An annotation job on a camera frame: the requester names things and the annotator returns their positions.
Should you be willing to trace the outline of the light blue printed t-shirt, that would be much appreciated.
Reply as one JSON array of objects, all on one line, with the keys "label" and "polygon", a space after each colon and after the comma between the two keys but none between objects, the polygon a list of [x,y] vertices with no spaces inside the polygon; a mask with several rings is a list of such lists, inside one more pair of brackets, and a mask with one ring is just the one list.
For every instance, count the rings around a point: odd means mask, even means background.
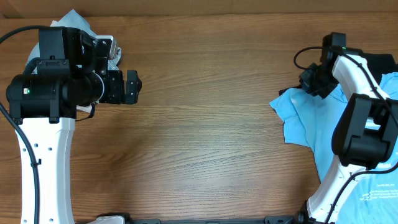
[{"label": "light blue printed t-shirt", "polygon": [[[331,165],[331,137],[346,108],[337,86],[325,99],[291,88],[270,103],[284,122],[286,143],[310,147],[318,176],[324,179]],[[363,175],[338,214],[338,223],[397,223],[397,172]]]}]

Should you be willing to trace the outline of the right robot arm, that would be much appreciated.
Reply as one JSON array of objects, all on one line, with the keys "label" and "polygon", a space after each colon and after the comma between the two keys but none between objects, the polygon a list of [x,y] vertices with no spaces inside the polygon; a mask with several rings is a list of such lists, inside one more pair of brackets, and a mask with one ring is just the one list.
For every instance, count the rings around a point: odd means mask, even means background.
[{"label": "right robot arm", "polygon": [[397,100],[379,86],[384,74],[397,71],[393,56],[347,47],[339,32],[324,36],[319,49],[320,63],[302,69],[300,87],[326,98],[340,85],[348,104],[332,135],[334,156],[326,177],[292,223],[335,223],[356,185],[378,173],[397,140]]}]

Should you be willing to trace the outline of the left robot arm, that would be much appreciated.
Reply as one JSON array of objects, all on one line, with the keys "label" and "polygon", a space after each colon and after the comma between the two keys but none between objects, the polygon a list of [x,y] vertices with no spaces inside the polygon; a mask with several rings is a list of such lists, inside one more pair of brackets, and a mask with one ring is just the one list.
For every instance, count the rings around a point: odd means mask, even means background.
[{"label": "left robot arm", "polygon": [[15,76],[1,112],[21,152],[22,223],[73,223],[70,151],[77,110],[99,103],[133,105],[142,88],[135,70],[110,70],[119,55],[110,35],[38,26],[39,54]]}]

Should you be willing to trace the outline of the black garment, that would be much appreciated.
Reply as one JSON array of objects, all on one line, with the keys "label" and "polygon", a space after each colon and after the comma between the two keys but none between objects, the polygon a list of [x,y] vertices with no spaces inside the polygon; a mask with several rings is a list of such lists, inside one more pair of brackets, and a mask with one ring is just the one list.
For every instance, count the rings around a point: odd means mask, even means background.
[{"label": "black garment", "polygon": [[[397,64],[391,54],[363,54],[368,62],[369,73],[374,77],[375,81],[380,84],[382,75],[397,72]],[[332,74],[332,69],[336,61],[336,56],[332,59],[321,60],[323,68],[327,69]]]}]

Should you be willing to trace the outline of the folded white cloth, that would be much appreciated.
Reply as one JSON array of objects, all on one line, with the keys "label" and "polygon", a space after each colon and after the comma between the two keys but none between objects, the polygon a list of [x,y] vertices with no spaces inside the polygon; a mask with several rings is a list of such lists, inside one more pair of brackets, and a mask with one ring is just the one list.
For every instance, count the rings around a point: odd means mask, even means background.
[{"label": "folded white cloth", "polygon": [[[77,29],[81,29],[83,31],[85,31],[87,34],[95,37],[96,34],[91,30],[90,24],[88,22],[86,22],[85,20],[83,21],[66,21],[66,22],[62,22],[62,21],[52,21],[51,27],[60,27],[60,26],[64,26],[64,27],[72,27],[72,28],[77,28]],[[77,106],[76,107],[77,110],[89,113],[92,109],[92,106]]]}]

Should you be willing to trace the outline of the folded light denim jeans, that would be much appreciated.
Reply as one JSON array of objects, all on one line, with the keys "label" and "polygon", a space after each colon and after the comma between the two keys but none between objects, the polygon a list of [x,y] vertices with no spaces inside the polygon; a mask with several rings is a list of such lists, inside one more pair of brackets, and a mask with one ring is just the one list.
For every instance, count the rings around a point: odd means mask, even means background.
[{"label": "folded light denim jeans", "polygon": [[[52,21],[51,27],[69,27],[77,28],[92,37],[97,37],[98,35],[91,30],[90,24],[79,15],[74,9],[63,16],[59,21]],[[28,61],[25,65],[23,74],[37,74],[37,59],[40,58],[40,40],[36,46],[32,49]],[[107,69],[108,70],[119,70],[118,65],[121,62],[121,48],[114,38],[112,38],[112,51],[110,53],[111,58],[108,60]]]}]

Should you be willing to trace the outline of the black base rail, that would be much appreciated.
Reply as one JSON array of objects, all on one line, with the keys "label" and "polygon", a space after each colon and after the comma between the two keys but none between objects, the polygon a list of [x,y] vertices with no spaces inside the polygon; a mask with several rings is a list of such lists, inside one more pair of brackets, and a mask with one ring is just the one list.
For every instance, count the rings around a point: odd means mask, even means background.
[{"label": "black base rail", "polygon": [[213,220],[160,220],[160,219],[133,219],[129,213],[101,214],[91,223],[105,224],[304,224],[314,223],[302,212],[296,216],[266,216],[264,218],[249,219],[213,219]]}]

